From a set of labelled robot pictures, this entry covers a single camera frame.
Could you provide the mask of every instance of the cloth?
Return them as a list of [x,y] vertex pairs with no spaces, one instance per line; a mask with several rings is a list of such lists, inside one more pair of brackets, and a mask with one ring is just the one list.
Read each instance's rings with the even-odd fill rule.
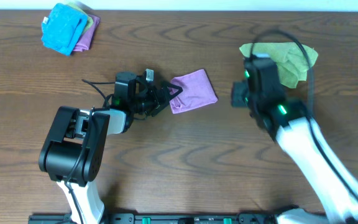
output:
[[[82,12],[83,14],[86,14],[80,7],[78,7],[75,3],[73,3],[73,2],[69,2],[69,3],[67,3],[66,4],[66,6],[70,6],[70,7],[72,7],[73,9],[76,9],[77,11],[80,11],[80,12]],[[90,29],[91,28],[91,26],[93,25],[93,19],[92,19],[92,17],[90,16],[90,15],[87,15],[88,16],[88,20],[87,20],[87,22],[86,22],[86,25],[85,25],[85,28],[84,28],[84,30],[82,31],[82,34],[84,34],[88,29]]]
[[44,46],[69,56],[87,21],[87,15],[58,3],[41,25]]
[[[249,57],[252,44],[244,44],[240,47],[241,53]],[[317,60],[317,52],[304,45],[303,46],[310,58],[311,66]],[[280,83],[289,88],[296,88],[299,81],[306,81],[308,75],[308,63],[302,52],[295,43],[257,43],[254,53],[267,53],[276,62]]]
[[183,92],[169,102],[173,114],[200,108],[218,101],[203,69],[182,77],[175,77],[171,80],[171,83],[183,88]]
[[84,50],[89,50],[90,49],[90,45],[91,45],[91,41],[92,41],[92,37],[94,34],[94,31],[96,29],[96,27],[99,25],[99,21],[100,18],[94,15],[89,15],[90,17],[92,17],[93,20],[93,24],[92,26],[88,29],[88,31],[86,31],[79,39],[79,41],[77,42],[77,44],[74,47],[73,51],[84,51]]

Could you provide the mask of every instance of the purple cloth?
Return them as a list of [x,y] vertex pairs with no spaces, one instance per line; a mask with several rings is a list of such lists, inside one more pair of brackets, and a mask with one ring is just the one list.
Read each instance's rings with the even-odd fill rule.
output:
[[173,114],[200,108],[218,101],[204,69],[182,77],[175,77],[171,80],[171,83],[183,88],[183,92],[169,102]]
[[92,26],[80,37],[79,41],[74,47],[73,51],[84,51],[89,50],[94,30],[99,25],[100,18],[94,15],[88,15],[93,19]]

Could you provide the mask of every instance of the brown wooden surface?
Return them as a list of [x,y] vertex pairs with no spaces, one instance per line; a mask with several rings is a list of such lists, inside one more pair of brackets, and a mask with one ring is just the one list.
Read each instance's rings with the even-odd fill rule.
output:
[[[169,80],[205,68],[219,101],[177,115],[167,108],[108,137],[96,181],[110,210],[236,213],[296,203],[322,211],[293,161],[247,110],[229,103],[244,70],[238,48],[270,27],[319,53],[316,118],[358,178],[358,13],[94,13],[101,23],[91,50],[66,57],[40,41],[48,11],[0,11],[0,223],[69,212],[63,192],[37,164],[56,110],[102,104],[82,78],[113,81],[117,72],[145,68]],[[290,93],[304,98],[306,85]]]

